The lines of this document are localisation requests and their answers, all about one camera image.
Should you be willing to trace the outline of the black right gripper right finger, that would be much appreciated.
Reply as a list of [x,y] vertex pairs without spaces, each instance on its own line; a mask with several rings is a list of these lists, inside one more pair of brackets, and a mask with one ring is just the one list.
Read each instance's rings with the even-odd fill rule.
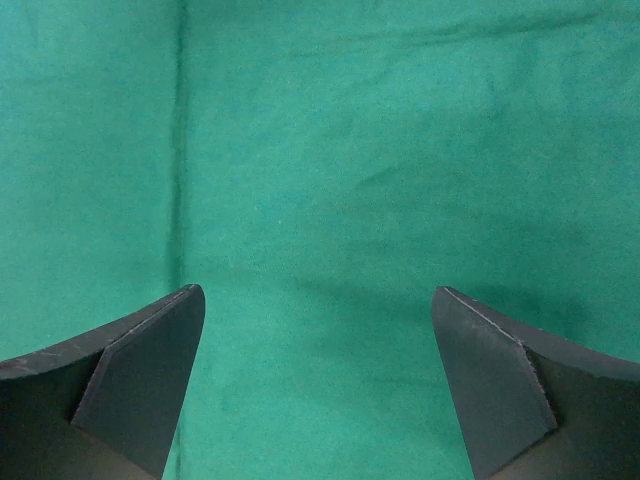
[[636,479],[639,366],[451,287],[432,325],[477,479]]

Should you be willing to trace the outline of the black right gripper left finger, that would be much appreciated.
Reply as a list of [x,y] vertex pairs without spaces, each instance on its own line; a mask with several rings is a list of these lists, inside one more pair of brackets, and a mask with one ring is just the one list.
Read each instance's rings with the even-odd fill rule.
[[2,479],[162,478],[204,317],[202,288],[187,285],[2,361]]

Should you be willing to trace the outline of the dark green surgical drape cloth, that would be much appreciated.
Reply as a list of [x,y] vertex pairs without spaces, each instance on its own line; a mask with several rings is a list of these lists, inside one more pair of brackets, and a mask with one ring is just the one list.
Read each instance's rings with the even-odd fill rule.
[[450,286],[639,358],[635,1],[5,1],[1,355],[197,283],[169,479],[468,479]]

